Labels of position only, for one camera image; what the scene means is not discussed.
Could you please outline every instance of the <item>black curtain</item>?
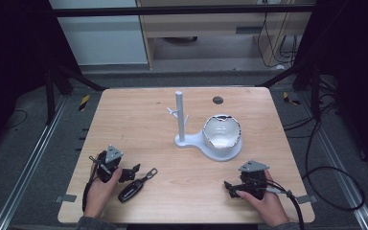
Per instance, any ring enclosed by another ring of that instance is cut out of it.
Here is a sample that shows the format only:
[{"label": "black curtain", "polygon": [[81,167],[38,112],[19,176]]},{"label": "black curtain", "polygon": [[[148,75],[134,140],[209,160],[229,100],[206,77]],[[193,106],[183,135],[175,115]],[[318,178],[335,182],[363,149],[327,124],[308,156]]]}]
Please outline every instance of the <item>black curtain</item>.
[{"label": "black curtain", "polygon": [[368,1],[348,0],[341,14],[337,13],[312,14],[296,61],[305,57],[314,41],[338,15],[319,46],[320,73],[336,77],[336,98],[342,114],[368,158]]},{"label": "black curtain", "polygon": [[[58,20],[22,14],[51,9],[47,0],[0,0],[0,132],[13,114],[16,99],[44,85],[48,66],[44,57],[81,74]],[[36,39],[43,47],[35,46]]]}]

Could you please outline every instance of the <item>human hand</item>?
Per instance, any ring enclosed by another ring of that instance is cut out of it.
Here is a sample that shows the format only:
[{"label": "human hand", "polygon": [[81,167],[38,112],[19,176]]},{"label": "human hand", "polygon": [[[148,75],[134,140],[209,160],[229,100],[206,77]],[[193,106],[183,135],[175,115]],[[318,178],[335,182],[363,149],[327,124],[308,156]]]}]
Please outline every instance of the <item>human hand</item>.
[{"label": "human hand", "polygon": [[[91,167],[91,172],[95,170],[95,164]],[[112,174],[112,177],[108,182],[103,183],[100,178],[97,177],[97,173],[95,172],[94,181],[92,181],[91,188],[88,191],[88,195],[86,198],[86,206],[85,211],[83,213],[84,217],[95,218],[98,219],[101,217],[103,213],[103,209],[112,196],[112,192],[118,183],[118,180],[121,178],[122,169],[118,168]]]},{"label": "human hand", "polygon": [[[267,180],[273,180],[268,171],[264,171],[264,175]],[[244,191],[237,191],[237,194],[256,208],[259,215],[268,226],[276,227],[280,224],[289,222],[285,209],[277,194],[265,191],[262,200]]]}]

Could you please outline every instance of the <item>key fob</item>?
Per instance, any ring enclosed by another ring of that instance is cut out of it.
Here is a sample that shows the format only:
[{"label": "key fob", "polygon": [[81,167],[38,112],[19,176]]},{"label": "key fob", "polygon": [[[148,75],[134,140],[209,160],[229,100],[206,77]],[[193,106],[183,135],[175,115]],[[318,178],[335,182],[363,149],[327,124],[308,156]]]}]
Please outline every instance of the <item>key fob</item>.
[{"label": "key fob", "polygon": [[130,198],[135,196],[143,188],[143,184],[144,183],[140,179],[137,179],[131,182],[118,195],[119,201],[121,201],[122,203],[128,201]]}]

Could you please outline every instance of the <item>small black object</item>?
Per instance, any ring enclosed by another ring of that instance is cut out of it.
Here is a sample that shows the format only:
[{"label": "small black object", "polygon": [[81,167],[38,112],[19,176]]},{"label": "small black object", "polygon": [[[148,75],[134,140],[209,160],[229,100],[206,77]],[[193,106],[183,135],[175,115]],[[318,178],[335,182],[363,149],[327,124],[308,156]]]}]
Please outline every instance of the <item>small black object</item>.
[{"label": "small black object", "polygon": [[140,164],[137,164],[135,167],[130,169],[122,169],[122,175],[119,179],[119,182],[124,183],[128,180],[134,180],[134,177],[136,176],[136,173],[139,172]]},{"label": "small black object", "polygon": [[119,201],[124,203],[124,202],[128,201],[129,199],[131,199],[133,196],[135,196],[137,193],[139,193],[139,191],[142,190],[143,185],[145,184],[145,182],[148,179],[154,177],[156,174],[157,174],[157,169],[152,169],[142,179],[137,179],[137,180],[134,180],[133,182],[131,182],[118,195]]},{"label": "small black object", "polygon": [[212,101],[215,103],[215,104],[222,104],[223,103],[223,98],[220,97],[220,96],[216,96],[212,99]]}]

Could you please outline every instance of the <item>metal bowl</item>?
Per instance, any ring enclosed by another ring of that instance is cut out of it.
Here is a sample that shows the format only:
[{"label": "metal bowl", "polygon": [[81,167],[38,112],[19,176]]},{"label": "metal bowl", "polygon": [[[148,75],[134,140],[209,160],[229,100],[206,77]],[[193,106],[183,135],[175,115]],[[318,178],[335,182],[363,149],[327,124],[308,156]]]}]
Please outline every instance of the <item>metal bowl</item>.
[{"label": "metal bowl", "polygon": [[225,114],[210,117],[202,129],[205,144],[212,150],[228,151],[241,139],[241,125]]}]

